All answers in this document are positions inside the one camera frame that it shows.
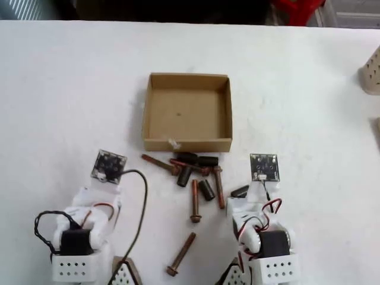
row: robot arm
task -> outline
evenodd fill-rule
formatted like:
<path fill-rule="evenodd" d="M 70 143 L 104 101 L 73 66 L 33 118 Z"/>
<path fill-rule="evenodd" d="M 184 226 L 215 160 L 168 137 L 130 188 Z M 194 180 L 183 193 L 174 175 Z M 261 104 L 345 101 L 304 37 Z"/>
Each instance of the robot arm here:
<path fill-rule="evenodd" d="M 297 284 L 300 269 L 295 234 L 277 214 L 282 200 L 270 199 L 279 189 L 277 156 L 251 154 L 251 169 L 246 197 L 228 199 L 227 215 L 233 221 L 238 259 L 218 284 Z"/>
<path fill-rule="evenodd" d="M 64 211 L 45 211 L 37 216 L 34 231 L 50 248 L 52 279 L 56 284 L 116 284 L 115 280 L 110 281 L 114 262 L 110 237 L 122 206 L 119 182 L 121 174 L 126 173 L 125 163 L 126 157 L 100 150 L 91 173 L 91 185 L 82 187 Z M 38 231 L 44 214 L 59 214 L 51 243 Z M 141 284 L 138 273 L 130 268 L 132 264 L 131 260 L 122 260 L 120 267 L 116 267 L 117 284 Z"/>

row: bolt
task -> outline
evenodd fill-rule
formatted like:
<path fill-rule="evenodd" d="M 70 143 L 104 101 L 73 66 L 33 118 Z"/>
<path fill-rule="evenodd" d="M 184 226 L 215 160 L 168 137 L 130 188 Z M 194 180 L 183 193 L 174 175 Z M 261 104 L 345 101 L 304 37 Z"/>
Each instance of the bolt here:
<path fill-rule="evenodd" d="M 177 165 L 177 166 L 183 166 L 183 167 L 188 166 L 188 167 L 191 167 L 192 170 L 194 170 L 194 171 L 202 174 L 202 176 L 208 176 L 210 174 L 210 172 L 211 172 L 211 168 L 210 167 L 198 167 L 198 166 L 187 164 L 187 163 L 175 160 L 175 159 L 170 159 L 169 161 L 170 161 L 171 164 L 174 164 L 174 165 Z"/>
<path fill-rule="evenodd" d="M 176 259 L 174 259 L 174 262 L 171 266 L 168 266 L 166 268 L 166 272 L 168 273 L 168 275 L 170 276 L 175 276 L 177 275 L 177 268 L 179 266 L 179 264 L 181 263 L 182 259 L 184 258 L 184 256 L 186 255 L 187 251 L 189 250 L 192 242 L 194 241 L 195 237 L 197 235 L 195 233 L 191 233 L 188 237 L 188 239 L 186 240 L 185 244 L 183 245 L 183 247 L 181 248 L 180 252 L 178 253 Z"/>
<path fill-rule="evenodd" d="M 199 223 L 201 217 L 198 213 L 198 181 L 194 179 L 192 181 L 192 215 L 190 219 L 193 223 Z"/>
<path fill-rule="evenodd" d="M 221 169 L 220 166 L 215 166 L 213 168 L 213 173 L 214 173 L 215 182 L 216 182 L 216 192 L 218 195 L 219 208 L 224 209 L 226 205 L 224 203 L 223 187 L 221 186 L 221 178 L 220 178 L 220 172 L 222 171 L 223 170 Z"/>
<path fill-rule="evenodd" d="M 179 166 L 177 166 L 177 165 L 173 166 L 173 165 L 167 164 L 167 163 L 162 162 L 160 160 L 154 159 L 151 156 L 147 156 L 146 154 L 143 154 L 141 156 L 141 158 L 143 160 L 146 160 L 147 162 L 150 162 L 150 163 L 158 166 L 158 167 L 161 167 L 163 169 L 168 170 L 173 176 L 177 176 L 179 174 L 179 172 L 181 172 L 181 168 Z"/>

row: red object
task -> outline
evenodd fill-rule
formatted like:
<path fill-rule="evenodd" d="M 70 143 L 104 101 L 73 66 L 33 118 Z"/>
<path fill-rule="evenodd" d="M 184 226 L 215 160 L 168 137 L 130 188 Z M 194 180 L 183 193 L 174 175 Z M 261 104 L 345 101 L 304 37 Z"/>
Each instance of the red object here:
<path fill-rule="evenodd" d="M 318 7 L 325 5 L 326 0 L 272 0 L 273 5 L 290 16 L 289 26 L 306 26 L 310 16 Z"/>

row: perforated white part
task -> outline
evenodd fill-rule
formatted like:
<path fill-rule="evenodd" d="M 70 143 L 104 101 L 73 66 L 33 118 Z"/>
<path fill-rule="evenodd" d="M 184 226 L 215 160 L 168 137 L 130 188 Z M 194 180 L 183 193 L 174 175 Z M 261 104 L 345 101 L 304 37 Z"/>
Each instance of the perforated white part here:
<path fill-rule="evenodd" d="M 300 278 L 297 254 L 258 258 L 252 261 L 254 284 L 277 284 Z"/>
<path fill-rule="evenodd" d="M 128 266 L 125 264 L 121 265 L 115 280 L 112 281 L 112 285 L 135 285 Z"/>
<path fill-rule="evenodd" d="M 98 254 L 86 256 L 53 255 L 53 281 L 94 282 L 98 272 Z"/>
<path fill-rule="evenodd" d="M 243 279 L 243 272 L 239 266 L 233 265 L 227 273 L 223 285 L 246 285 Z"/>

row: white cylindrical object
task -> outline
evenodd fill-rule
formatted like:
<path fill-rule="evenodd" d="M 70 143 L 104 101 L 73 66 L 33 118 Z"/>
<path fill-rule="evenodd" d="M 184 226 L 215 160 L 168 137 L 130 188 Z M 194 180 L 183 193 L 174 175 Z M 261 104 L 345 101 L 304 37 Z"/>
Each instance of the white cylindrical object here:
<path fill-rule="evenodd" d="M 380 95 L 380 47 L 359 69 L 360 83 L 365 92 Z"/>

